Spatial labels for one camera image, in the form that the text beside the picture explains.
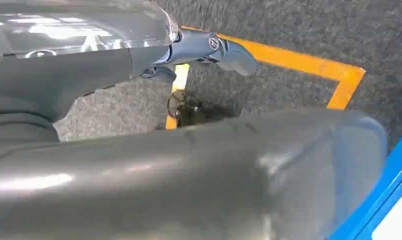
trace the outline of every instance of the yellow tape line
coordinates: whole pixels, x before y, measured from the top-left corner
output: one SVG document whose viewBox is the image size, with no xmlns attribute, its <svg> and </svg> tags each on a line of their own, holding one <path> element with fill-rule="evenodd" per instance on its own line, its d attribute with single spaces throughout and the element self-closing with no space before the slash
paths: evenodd
<svg viewBox="0 0 402 240">
<path fill-rule="evenodd" d="M 338 81 L 327 107 L 345 109 L 366 71 L 358 66 L 294 52 L 275 46 L 218 34 L 244 46 L 258 61 Z"/>
<path fill-rule="evenodd" d="M 173 86 L 171 87 L 171 93 L 174 93 L 177 90 L 185 90 L 185 87 L 187 85 L 188 72 L 188 64 L 176 65 L 176 69 L 174 70 L 174 73 L 176 74 L 176 79 L 174 80 Z M 176 129 L 177 127 L 178 121 L 167 113 L 165 129 L 172 130 Z"/>
</svg>

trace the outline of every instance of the blue edge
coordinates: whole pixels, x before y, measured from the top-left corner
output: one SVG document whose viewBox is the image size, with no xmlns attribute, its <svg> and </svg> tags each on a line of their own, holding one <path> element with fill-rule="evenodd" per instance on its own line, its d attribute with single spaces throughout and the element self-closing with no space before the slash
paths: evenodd
<svg viewBox="0 0 402 240">
<path fill-rule="evenodd" d="M 386 160 L 383 174 L 366 200 L 329 240 L 370 240 L 372 232 L 402 196 L 402 138 Z"/>
</svg>

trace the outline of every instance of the gray carpet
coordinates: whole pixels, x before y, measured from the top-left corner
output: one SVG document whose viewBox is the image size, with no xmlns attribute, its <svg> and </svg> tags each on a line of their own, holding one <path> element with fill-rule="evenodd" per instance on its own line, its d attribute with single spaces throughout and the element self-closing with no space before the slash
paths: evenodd
<svg viewBox="0 0 402 240">
<path fill-rule="evenodd" d="M 180 23 L 361 66 L 367 75 L 348 109 L 376 117 L 390 145 L 402 136 L 402 0 L 157 0 Z M 188 90 L 243 114 L 325 107 L 336 83 L 262 65 L 244 78 L 217 67 L 190 71 Z M 77 101 L 56 127 L 62 139 L 152 131 L 170 86 L 137 81 Z"/>
</svg>

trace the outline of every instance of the metal bolt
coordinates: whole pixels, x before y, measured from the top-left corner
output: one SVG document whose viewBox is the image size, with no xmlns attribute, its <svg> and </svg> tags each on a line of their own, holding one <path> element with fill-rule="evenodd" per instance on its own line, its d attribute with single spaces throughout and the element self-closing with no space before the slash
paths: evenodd
<svg viewBox="0 0 402 240">
<path fill-rule="evenodd" d="M 218 50 L 220 47 L 219 38 L 215 35 L 210 36 L 208 43 L 210 44 L 210 48 L 213 50 Z"/>
</svg>

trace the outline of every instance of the transparent plastic cover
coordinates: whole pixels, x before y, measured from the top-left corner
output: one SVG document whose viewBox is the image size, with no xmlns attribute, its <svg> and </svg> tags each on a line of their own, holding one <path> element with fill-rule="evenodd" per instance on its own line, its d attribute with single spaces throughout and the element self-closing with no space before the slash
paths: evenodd
<svg viewBox="0 0 402 240">
<path fill-rule="evenodd" d="M 178 30 L 145 0 L 0 0 L 0 57 L 167 46 Z"/>
</svg>

